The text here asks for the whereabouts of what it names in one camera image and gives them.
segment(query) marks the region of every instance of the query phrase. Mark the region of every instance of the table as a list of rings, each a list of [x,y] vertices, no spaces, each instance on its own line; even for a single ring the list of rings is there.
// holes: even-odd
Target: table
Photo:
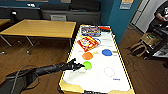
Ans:
[[[10,22],[11,20],[10,19],[0,19],[0,26]]]
[[[10,22],[11,20],[10,19],[0,19],[0,26]],[[0,37],[9,45],[9,46],[12,46],[1,34],[0,34]]]
[[[31,46],[34,46],[34,44],[30,40],[29,36],[69,38],[71,46],[71,38],[75,25],[76,22],[25,19],[2,31],[0,34],[26,36]]]
[[[82,72],[82,69],[63,72],[59,82],[60,89],[65,94],[97,94],[95,92],[103,94],[135,94],[112,32],[101,32],[101,36],[93,37],[98,38],[101,43],[98,47],[89,51],[91,53],[97,51],[91,60],[82,58],[84,50],[77,43],[81,39],[80,35],[81,31],[79,29],[68,61],[73,58],[76,58],[75,63],[82,64],[85,61],[89,61],[92,64],[92,68]],[[118,53],[114,53],[112,56],[104,56],[101,53],[103,49],[117,51]]]

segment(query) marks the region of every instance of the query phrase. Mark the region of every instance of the white wall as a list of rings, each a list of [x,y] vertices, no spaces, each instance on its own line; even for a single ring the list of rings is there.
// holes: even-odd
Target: white wall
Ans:
[[[148,25],[154,18],[154,12],[156,9],[166,0],[143,0],[139,9],[139,11],[136,12],[132,24],[134,24],[136,27],[138,27],[141,31],[146,32]]]

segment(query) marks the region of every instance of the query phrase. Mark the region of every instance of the blue circle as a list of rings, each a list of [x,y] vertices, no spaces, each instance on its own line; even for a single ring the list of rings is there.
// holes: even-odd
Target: blue circle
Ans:
[[[112,52],[109,49],[104,49],[104,50],[102,50],[102,54],[105,56],[111,56]]]

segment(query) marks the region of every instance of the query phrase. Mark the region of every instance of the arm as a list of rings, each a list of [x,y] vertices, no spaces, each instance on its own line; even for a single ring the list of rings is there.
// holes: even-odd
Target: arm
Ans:
[[[164,9],[168,6],[168,1],[165,1],[162,5],[158,7],[156,12],[154,13],[155,17],[161,21],[167,21],[164,17]]]
[[[84,67],[84,65],[76,64],[74,61],[76,61],[76,59],[72,59],[68,63],[59,63],[11,73],[7,75],[5,81],[0,84],[0,94],[20,94],[24,90],[32,89],[27,87],[31,85],[38,76],[65,70],[75,71]]]
[[[168,21],[168,20],[166,20],[166,17],[163,17],[160,13],[158,13],[158,14],[156,15],[156,18],[158,18],[158,19],[161,20],[161,21]]]

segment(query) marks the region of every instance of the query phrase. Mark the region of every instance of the poster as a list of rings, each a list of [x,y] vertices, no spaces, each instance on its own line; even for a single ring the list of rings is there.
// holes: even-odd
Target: poster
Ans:
[[[130,9],[134,0],[122,0],[120,9]]]

